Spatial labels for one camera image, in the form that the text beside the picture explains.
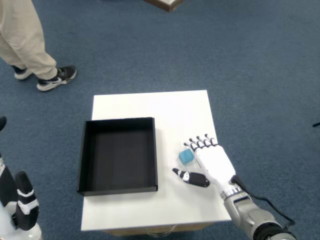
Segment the black box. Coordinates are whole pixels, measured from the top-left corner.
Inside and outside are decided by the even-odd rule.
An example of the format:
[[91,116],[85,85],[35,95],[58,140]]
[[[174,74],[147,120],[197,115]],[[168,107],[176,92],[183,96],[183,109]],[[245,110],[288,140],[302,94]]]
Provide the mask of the black box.
[[157,190],[154,118],[85,122],[78,193],[97,196]]

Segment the white table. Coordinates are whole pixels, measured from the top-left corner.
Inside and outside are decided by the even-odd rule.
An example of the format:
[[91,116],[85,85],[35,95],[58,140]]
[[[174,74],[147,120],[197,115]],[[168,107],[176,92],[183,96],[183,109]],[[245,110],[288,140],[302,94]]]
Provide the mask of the white table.
[[95,95],[92,120],[155,118],[158,191],[83,200],[82,231],[123,230],[228,221],[216,188],[184,183],[172,168],[201,172],[195,161],[178,159],[190,137],[216,137],[206,90]]

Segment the beige pants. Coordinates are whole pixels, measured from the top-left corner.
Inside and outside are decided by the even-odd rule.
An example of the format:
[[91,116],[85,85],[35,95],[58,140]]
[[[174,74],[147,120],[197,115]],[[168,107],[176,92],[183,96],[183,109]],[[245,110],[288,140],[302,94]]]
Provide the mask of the beige pants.
[[46,53],[43,29],[31,0],[0,0],[0,57],[40,79],[57,75],[56,61]]

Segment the black sneaker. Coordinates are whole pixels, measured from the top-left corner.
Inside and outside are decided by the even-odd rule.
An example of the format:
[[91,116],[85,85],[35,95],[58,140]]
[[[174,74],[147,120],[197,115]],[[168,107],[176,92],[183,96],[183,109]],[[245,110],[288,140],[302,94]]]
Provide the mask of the black sneaker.
[[20,69],[16,66],[12,66],[13,69],[14,69],[14,77],[15,79],[18,79],[18,80],[25,80],[27,77],[29,77],[32,72],[26,68],[26,69]]
[[54,78],[49,80],[39,79],[36,87],[38,90],[46,92],[51,89],[54,89],[60,85],[65,85],[69,83],[72,79],[74,79],[77,75],[77,69],[75,66],[65,66],[61,68],[57,68],[58,73]]

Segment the blue block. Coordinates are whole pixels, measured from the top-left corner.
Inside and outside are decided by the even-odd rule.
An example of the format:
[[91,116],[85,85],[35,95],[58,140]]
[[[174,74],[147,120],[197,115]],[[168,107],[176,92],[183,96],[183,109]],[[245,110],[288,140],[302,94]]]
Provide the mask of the blue block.
[[186,165],[194,159],[194,155],[190,149],[186,149],[179,153],[179,159],[183,165]]

